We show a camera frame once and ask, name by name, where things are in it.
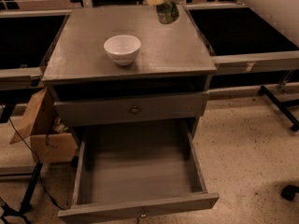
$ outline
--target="wire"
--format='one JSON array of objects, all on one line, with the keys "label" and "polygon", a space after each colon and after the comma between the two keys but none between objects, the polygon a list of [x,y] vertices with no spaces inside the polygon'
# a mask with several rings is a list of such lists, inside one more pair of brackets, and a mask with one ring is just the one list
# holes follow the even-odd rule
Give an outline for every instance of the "wire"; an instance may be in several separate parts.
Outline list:
[{"label": "wire", "polygon": [[[29,147],[29,145],[27,144],[27,142],[23,139],[23,137],[22,137],[22,136],[20,135],[20,133],[17,131],[17,129],[16,129],[16,127],[14,126],[14,124],[13,124],[11,118],[8,118],[8,120],[9,120],[9,122],[10,122],[12,128],[13,128],[14,131],[16,132],[16,134],[17,134],[17,135],[19,136],[19,138],[23,141],[23,143],[30,149],[30,151],[32,151],[32,152],[36,155],[37,163],[39,164],[39,163],[40,163],[40,159],[39,159],[37,153],[34,152],[34,151]],[[61,209],[61,210],[65,210],[65,209],[63,209],[60,205],[57,204],[57,202],[55,201],[55,199],[54,199],[54,198],[49,194],[49,192],[46,190],[46,188],[45,188],[45,186],[44,186],[44,184],[43,184],[43,182],[42,182],[42,179],[41,179],[41,175],[40,175],[40,174],[39,174],[39,182],[40,182],[42,188],[44,189],[44,191],[45,191],[45,192],[47,193],[47,195],[49,196],[49,198],[50,198],[51,202],[53,203],[53,205],[55,205],[56,207],[58,207],[58,208]]]}]

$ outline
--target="desk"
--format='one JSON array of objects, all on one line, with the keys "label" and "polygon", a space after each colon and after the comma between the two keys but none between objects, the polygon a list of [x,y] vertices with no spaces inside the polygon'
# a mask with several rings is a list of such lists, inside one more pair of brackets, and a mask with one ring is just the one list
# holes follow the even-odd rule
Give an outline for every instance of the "desk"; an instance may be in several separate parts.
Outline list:
[{"label": "desk", "polygon": [[[187,13],[163,25],[152,7],[73,10],[42,81],[66,126],[87,127],[66,223],[212,208],[192,137],[216,73]],[[113,35],[141,40],[135,61],[114,64]]]}]

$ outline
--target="drawer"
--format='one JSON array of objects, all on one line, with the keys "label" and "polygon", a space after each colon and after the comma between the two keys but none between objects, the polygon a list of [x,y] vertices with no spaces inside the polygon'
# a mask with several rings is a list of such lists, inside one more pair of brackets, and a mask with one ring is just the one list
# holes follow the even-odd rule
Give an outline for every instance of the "drawer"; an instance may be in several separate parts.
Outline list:
[{"label": "drawer", "polygon": [[207,91],[56,102],[68,127],[156,119],[200,117]]},{"label": "drawer", "polygon": [[98,223],[212,208],[183,119],[90,126],[65,223]]}]

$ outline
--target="green object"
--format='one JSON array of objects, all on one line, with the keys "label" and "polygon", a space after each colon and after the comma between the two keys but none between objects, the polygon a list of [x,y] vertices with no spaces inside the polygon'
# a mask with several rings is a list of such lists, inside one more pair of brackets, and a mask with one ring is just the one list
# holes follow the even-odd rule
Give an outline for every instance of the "green object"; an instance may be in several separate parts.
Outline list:
[{"label": "green object", "polygon": [[166,1],[156,6],[159,22],[162,24],[170,24],[178,18],[178,8],[173,2]]}]

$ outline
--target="white bowl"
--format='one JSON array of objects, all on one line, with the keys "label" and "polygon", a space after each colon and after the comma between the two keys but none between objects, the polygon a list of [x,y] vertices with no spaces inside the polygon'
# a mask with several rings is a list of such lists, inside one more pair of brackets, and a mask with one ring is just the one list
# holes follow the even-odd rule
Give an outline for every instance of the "white bowl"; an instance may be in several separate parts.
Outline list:
[{"label": "white bowl", "polygon": [[104,44],[107,56],[119,65],[128,65],[134,61],[141,42],[132,35],[116,35],[108,39]]}]

